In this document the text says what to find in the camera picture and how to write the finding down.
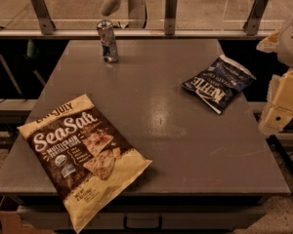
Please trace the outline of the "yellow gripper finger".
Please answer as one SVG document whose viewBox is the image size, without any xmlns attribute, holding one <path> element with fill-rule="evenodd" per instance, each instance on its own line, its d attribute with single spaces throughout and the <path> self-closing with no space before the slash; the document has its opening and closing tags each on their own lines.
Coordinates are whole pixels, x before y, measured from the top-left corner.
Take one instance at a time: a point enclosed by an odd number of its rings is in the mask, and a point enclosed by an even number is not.
<svg viewBox="0 0 293 234">
<path fill-rule="evenodd" d="M 276 53 L 279 31 L 280 29 L 278 28 L 269 36 L 261 40 L 257 45 L 256 50 L 263 53 Z"/>
<path fill-rule="evenodd" d="M 267 102 L 259 121 L 259 131 L 265 136 L 281 132 L 293 119 L 293 67 L 282 76 L 273 75 L 269 83 Z"/>
</svg>

